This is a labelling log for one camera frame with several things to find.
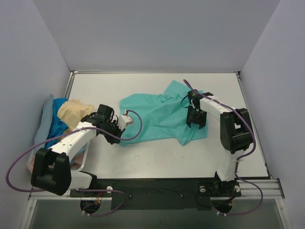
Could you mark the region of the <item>teal t shirt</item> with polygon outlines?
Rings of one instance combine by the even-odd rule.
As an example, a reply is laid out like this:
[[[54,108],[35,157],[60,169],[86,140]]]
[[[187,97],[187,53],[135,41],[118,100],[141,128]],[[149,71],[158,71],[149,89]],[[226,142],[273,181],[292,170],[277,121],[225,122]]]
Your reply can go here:
[[[208,127],[199,129],[186,124],[187,102],[183,98],[190,89],[173,80],[163,94],[132,94],[120,100],[120,112],[133,110],[142,119],[141,133],[133,140],[121,141],[120,145],[142,143],[168,138],[177,139],[181,145],[208,136]]]

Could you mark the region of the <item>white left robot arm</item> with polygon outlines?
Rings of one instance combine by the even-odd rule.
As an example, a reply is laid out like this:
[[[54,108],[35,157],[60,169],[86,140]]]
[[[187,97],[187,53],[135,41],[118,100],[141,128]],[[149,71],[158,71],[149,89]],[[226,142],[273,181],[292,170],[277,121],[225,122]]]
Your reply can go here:
[[[101,104],[97,112],[86,115],[68,136],[48,149],[41,148],[35,155],[31,184],[36,188],[63,195],[67,190],[81,189],[88,197],[98,191],[93,175],[72,169],[71,162],[81,149],[97,135],[102,134],[110,144],[118,144],[133,119],[127,114],[112,119],[114,110]]]

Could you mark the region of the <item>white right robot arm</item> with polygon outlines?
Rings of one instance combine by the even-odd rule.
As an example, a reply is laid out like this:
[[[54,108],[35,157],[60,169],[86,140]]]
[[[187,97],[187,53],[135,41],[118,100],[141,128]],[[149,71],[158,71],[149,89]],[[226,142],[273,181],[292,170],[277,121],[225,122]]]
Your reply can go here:
[[[254,143],[254,133],[247,109],[232,108],[217,100],[212,93],[201,94],[189,91],[186,95],[186,124],[197,125],[199,129],[206,126],[207,115],[210,114],[220,123],[220,142],[224,148],[226,160],[220,166],[213,178],[210,192],[224,195],[230,190],[237,190],[236,168],[239,157]]]

